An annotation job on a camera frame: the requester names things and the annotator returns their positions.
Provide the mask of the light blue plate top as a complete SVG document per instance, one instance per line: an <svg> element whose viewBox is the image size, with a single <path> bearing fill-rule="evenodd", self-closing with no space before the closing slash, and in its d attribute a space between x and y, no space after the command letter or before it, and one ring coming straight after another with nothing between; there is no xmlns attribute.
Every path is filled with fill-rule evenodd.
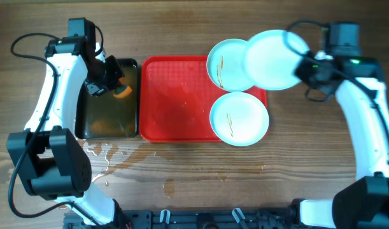
<svg viewBox="0 0 389 229"><path fill-rule="evenodd" d="M226 39L211 49L206 70L217 87L227 92L242 92L254 86L243 67L247 44L242 39Z"/></svg>

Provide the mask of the light blue plate bottom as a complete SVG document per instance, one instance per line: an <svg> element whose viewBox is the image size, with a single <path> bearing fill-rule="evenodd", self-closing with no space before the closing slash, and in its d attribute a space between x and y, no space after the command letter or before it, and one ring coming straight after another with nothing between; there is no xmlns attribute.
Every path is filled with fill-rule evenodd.
<svg viewBox="0 0 389 229"><path fill-rule="evenodd" d="M218 98L209 112L215 135L232 146L250 146L264 138L269 129L269 113L255 96L231 92Z"/></svg>

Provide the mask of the light blue plate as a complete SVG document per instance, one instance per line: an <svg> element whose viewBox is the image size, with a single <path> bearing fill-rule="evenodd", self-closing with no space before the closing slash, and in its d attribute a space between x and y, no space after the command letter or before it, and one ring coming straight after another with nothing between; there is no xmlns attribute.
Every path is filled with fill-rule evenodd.
<svg viewBox="0 0 389 229"><path fill-rule="evenodd" d="M231 92L218 98L209 112L215 135L232 146L250 146L264 138L269 129L269 113L255 96Z"/></svg>
<svg viewBox="0 0 389 229"><path fill-rule="evenodd" d="M242 39L226 39L211 49L206 70L217 87L227 92L242 92L254 86L243 67L247 44Z"/></svg>
<svg viewBox="0 0 389 229"><path fill-rule="evenodd" d="M301 80L295 70L302 60L283 42L284 30L260 32L248 40L243 67L256 87L264 90L286 90Z"/></svg>

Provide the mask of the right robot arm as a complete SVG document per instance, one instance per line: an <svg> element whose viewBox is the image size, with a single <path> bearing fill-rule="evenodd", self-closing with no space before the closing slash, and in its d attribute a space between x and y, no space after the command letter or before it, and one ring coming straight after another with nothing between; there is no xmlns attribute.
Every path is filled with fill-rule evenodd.
<svg viewBox="0 0 389 229"><path fill-rule="evenodd" d="M353 184L329 200L298 201L300 224L320 228L389 228L389 109L377 59L364 57L359 26L320 23L322 50L303 52L295 75L346 118L356 159Z"/></svg>

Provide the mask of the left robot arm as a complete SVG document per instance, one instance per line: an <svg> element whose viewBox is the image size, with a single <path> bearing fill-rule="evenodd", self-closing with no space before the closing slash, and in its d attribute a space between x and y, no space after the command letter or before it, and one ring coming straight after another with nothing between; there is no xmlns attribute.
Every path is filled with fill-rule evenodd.
<svg viewBox="0 0 389 229"><path fill-rule="evenodd" d="M50 36L41 61L46 76L36 108L22 132L11 133L6 147L14 164L8 187L8 205L13 201L15 181L25 191L65 205L85 228L130 228L132 222L118 202L107 197L92 181L90 160L74 135L80 90L94 97L114 92L128 96L131 87L114 56L105 56L103 33L86 18L71 18L68 34Z"/></svg>

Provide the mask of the orange green scrub sponge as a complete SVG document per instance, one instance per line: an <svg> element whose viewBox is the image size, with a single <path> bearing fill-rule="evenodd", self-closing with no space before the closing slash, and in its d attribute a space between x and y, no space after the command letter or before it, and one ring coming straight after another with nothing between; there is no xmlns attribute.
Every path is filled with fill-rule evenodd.
<svg viewBox="0 0 389 229"><path fill-rule="evenodd" d="M116 88L113 90L113 96L117 99L123 99L131 93L132 88L124 82L123 78L120 78Z"/></svg>

